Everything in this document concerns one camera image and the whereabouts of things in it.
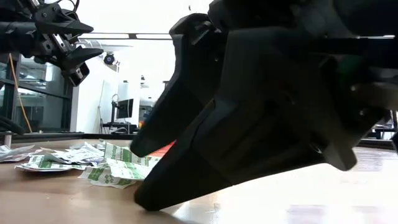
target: orange cable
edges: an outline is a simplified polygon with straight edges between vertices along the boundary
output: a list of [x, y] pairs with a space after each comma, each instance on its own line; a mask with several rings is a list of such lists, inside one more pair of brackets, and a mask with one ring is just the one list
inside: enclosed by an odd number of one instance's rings
[[15, 75], [14, 62], [12, 61], [12, 55], [11, 55], [11, 53], [9, 54], [9, 58], [10, 58], [10, 64], [11, 64], [12, 75], [14, 76], [14, 81], [15, 81], [15, 89], [17, 90], [17, 93], [18, 93], [18, 99], [19, 99], [19, 103], [21, 104], [22, 113], [24, 114], [24, 117], [25, 117], [27, 126], [28, 126], [28, 128], [29, 128], [29, 131], [30, 131], [30, 133], [32, 133], [32, 132], [33, 132], [33, 131], [32, 131], [32, 128], [30, 127], [30, 123], [29, 123], [29, 120], [27, 119], [24, 105], [22, 104], [21, 95], [20, 95], [19, 92], [18, 92], [17, 76]]

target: glass window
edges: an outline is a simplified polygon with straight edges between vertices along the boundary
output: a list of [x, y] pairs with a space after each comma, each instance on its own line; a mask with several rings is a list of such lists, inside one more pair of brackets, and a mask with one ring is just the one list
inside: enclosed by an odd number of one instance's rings
[[39, 64], [33, 58], [21, 58], [19, 83], [28, 84], [50, 93], [63, 95], [65, 80], [61, 70], [50, 63]]
[[7, 69], [8, 69], [8, 65], [6, 63], [0, 62], [0, 78], [7, 77]]
[[[63, 98], [48, 96], [23, 88], [19, 88], [18, 92], [21, 95], [22, 104], [33, 131], [66, 128], [62, 125], [65, 115], [65, 100]], [[29, 130], [19, 100], [17, 100], [14, 121], [27, 131]]]
[[0, 115], [3, 115], [3, 106], [4, 106], [4, 92], [6, 90], [6, 86], [3, 85], [0, 89]]

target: wooden table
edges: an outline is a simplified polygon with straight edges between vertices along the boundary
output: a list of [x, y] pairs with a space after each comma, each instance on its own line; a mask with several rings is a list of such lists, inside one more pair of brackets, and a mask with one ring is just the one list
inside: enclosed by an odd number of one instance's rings
[[[114, 142], [128, 145], [128, 142]], [[76, 141], [36, 144], [63, 149]], [[398, 160], [356, 149], [358, 165], [317, 165], [254, 180], [162, 212], [148, 213], [124, 190], [77, 179], [81, 171], [28, 173], [0, 164], [0, 223], [398, 223]]]

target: window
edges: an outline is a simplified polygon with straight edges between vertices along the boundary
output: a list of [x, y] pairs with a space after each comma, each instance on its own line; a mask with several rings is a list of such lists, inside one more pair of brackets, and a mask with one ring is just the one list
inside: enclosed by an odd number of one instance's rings
[[15, 89], [10, 63], [0, 62], [0, 115], [12, 119], [27, 132], [69, 131], [72, 108], [72, 86], [64, 80], [61, 70], [49, 63], [35, 63], [32, 58], [14, 57], [19, 84]]
[[[64, 112], [67, 110], [64, 101], [68, 100], [23, 88], [19, 88], [18, 92], [21, 95], [27, 119], [34, 132], [69, 128], [65, 126], [64, 122], [67, 119], [65, 117], [67, 114]], [[25, 129], [28, 129], [19, 100], [16, 105], [14, 121]]]
[[0, 62], [0, 78], [7, 77], [8, 64]]
[[61, 70], [50, 63], [35, 63], [32, 58], [22, 58], [19, 83], [55, 94], [64, 94], [65, 80]]

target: ceiling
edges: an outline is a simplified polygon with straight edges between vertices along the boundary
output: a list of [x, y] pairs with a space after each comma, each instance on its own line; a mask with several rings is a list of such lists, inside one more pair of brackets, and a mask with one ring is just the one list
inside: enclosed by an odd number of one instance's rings
[[[82, 22], [94, 32], [169, 33], [182, 17], [208, 10], [210, 0], [84, 0], [77, 10]], [[60, 5], [72, 9], [64, 0]]]

